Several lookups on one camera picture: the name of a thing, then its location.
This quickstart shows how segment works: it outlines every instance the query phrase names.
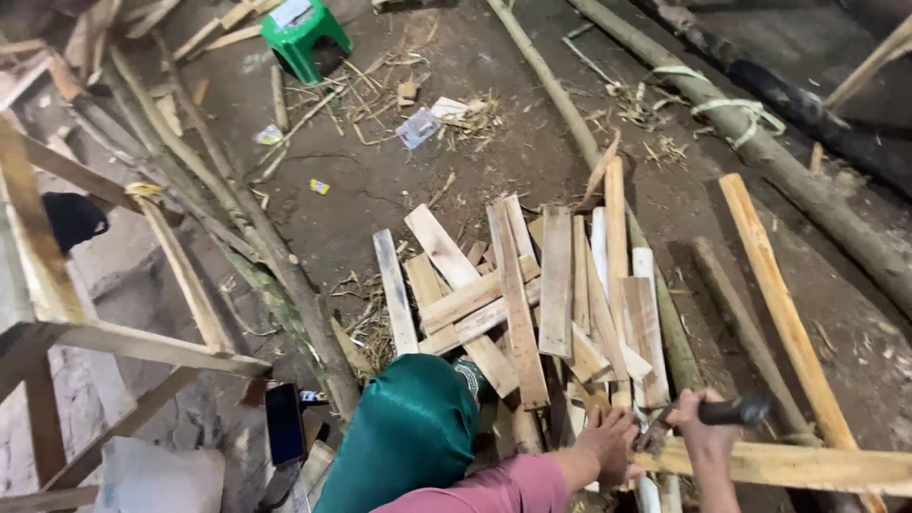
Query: plastic bag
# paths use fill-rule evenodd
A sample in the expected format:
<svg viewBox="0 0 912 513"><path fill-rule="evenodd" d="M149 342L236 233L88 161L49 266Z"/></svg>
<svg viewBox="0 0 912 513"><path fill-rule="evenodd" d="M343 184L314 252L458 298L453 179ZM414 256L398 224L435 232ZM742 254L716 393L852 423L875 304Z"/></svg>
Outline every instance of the plastic bag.
<svg viewBox="0 0 912 513"><path fill-rule="evenodd" d="M101 449L96 513L219 513L225 462L213 450L173 453L115 436Z"/></svg>

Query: wooden frame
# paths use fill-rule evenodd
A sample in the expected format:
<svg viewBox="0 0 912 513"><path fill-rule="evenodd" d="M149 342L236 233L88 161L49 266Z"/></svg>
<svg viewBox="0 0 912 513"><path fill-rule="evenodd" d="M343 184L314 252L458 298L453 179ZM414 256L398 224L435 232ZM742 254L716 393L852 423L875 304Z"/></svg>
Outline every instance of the wooden frame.
<svg viewBox="0 0 912 513"><path fill-rule="evenodd" d="M47 219L32 166L40 166L112 205L144 214L165 249L205 345L118 326L87 315L67 262ZM181 217L149 198L136 200L124 188L89 168L20 136L0 118L0 401L26 381L36 467L41 491L0 498L0 511L58 510L94 502L97 487L77 487L101 464L101 448L113 436L130 436L187 384L197 369L258 377L266 361L233 351L189 260L168 224ZM54 383L47 367L52 344L107 351L176 365L162 384L143 394L136 407L72 460L63 453Z"/></svg>

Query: smartphone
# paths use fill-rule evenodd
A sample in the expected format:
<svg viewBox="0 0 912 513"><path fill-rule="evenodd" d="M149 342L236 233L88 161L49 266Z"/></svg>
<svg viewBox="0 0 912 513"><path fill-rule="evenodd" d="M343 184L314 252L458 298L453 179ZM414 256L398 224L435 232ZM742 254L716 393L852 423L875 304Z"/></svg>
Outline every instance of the smartphone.
<svg viewBox="0 0 912 513"><path fill-rule="evenodd" d="M266 391L266 432L274 466L306 455L300 401L294 383L283 383Z"/></svg>

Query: concrete floor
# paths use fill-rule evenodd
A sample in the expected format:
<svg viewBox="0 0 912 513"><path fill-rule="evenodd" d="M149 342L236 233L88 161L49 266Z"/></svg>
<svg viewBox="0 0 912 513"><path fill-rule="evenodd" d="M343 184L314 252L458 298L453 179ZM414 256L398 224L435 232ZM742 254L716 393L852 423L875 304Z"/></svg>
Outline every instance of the concrete floor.
<svg viewBox="0 0 912 513"><path fill-rule="evenodd" d="M228 2L187 2L179 6L163 24L171 47L177 47L230 6ZM455 8L383 16L371 14L366 2L343 0L330 2L329 6L338 19L349 22L346 31L355 43L351 60L360 68L393 48L404 35L422 43L435 20L439 20L432 41L418 50L430 64L413 70L416 74L426 70L432 73L420 93L420 104L429 106L439 96L469 99L490 91L501 102L503 128L481 152L474 152L475 145L470 142L451 152L443 142L426 141L409 155L396 140L364 146L349 125L344 127L345 137L340 137L325 113L316 116L312 125L294 139L289 156L295 158L288 159L273 181L261 189L271 195L269 215L323 292L351 271L361 277L377 272L370 236L379 229L389 228L394 239L410 240L411 246L416 247L402 218L413 205L428 201L451 171L457 173L457 180L438 203L436 214L451 235L463 232L460 244L489 239L483 205L498 194L528 193L522 201L535 207L547 202L570 203L575 200L573 195L583 192L588 170L572 137L486 3L465 0ZM590 95L573 96L583 110L619 111L617 101L605 94L598 77L560 42L560 37L583 23L569 5L552 2L532 7L520 0L514 12L555 75L566 86ZM671 34L633 6L617 3L617 12L683 57L689 66L704 72L730 96L748 97L715 70L687 55ZM818 14L834 15L829 11ZM803 16L814 17L814 11L804 12ZM741 21L752 30L762 30L762 25L752 25L761 20ZM848 73L849 68L824 74L823 68L831 66L808 55L808 43L801 34L793 37L799 41L782 44L795 52L792 62L806 64L808 77L827 76L835 83ZM815 32L814 37L816 45L837 44L826 39L826 34ZM595 30L576 43L613 79L636 85L648 74L623 48ZM873 44L873 39L863 40L857 51L864 55L865 45ZM129 52L138 66L145 64L143 75L149 86L164 81L150 41L138 42ZM826 55L838 57L835 53ZM184 77L190 84L203 78L211 81L203 107L217 116L212 129L239 169L252 170L263 152L256 147L253 136L272 118L268 73L271 63L264 42L253 39L220 48L184 67ZM411 71L397 69L393 78L405 78ZM898 80L893 75L884 79ZM38 138L68 121L56 105L38 107L51 90L49 84L42 87L35 87L32 98L19 110L29 132ZM652 91L647 95L648 101L658 98ZM910 374L902 362L912 361L907 342L912 329L907 321L825 235L763 182L756 170L745 167L724 141L705 136L694 140L692 132L701 125L688 115L686 108L672 106L665 113L668 122L655 132L643 131L617 116L611 122L624 132L621 149L630 164L627 200L637 213L669 285L689 291L676 295L675 300L707 380L730 395L750 390L758 383L737 344L723 328L693 268L687 249L693 236L706 236L713 243L742 299L760 322L799 404L808 418L813 418L715 184L725 173L742 173L814 344L823 344L811 323L817 320L826 327L837 348L824 368L858 443L870 449L912 448L912 412L903 401ZM400 123L399 114L393 111L379 120L386 129ZM377 122L366 121L361 126L368 140L387 135ZM689 144L684 166L658 165L647 160L644 144L656 149L660 137L669 137L678 145ZM73 145L78 156L99 173L121 183L137 178L119 164L109 163L109 156L84 134L78 132L75 138ZM605 143L608 135L599 132L596 138ZM187 131L184 140L205 154L196 133ZM782 140L796 156L806 158L807 141L802 137L789 131ZM888 191L866 186L836 166L828 166L826 173L838 175L835 182L851 196L853 207L862 216L894 237L898 245L907 243L910 226L905 205ZM330 184L329 193L321 196L311 192L307 188L311 178ZM49 188L55 186L58 185L47 184ZM113 213L111 224L110 232L73 252L100 317L201 341L145 221L118 210ZM195 255L194 265L212 297L223 308L216 289L232 274L230 266L195 226L187 226L182 240ZM232 296L241 315L255 329L268 326L263 306L244 285L239 284ZM350 296L329 298L328 305L337 310L343 324L364 307L363 301ZM230 329L242 338L230 314L226 313L225 318ZM275 360L277 378L297 381L305 388L314 386L303 363L295 358L297 349L287 347L281 334L269 338L246 335L243 339L251 354ZM58 402L67 433L72 434L67 446L78 450L102 430L106 421L79 352L67 348L57 351L54 369ZM134 394L160 382L168 371L163 365L131 359L119 359L119 363ZM222 449L229 463L223 497L226 512L252 510L263 493L271 467L264 445L263 413L234 406L238 382L230 376L205 373L137 433L171 448ZM18 393L0 405L0 450L5 452L5 456L0 455L0 486L5 495L36 489L34 471L30 469L28 421L22 415L23 400ZM744 511L792 509L779 488L739 486L739 495Z"/></svg>

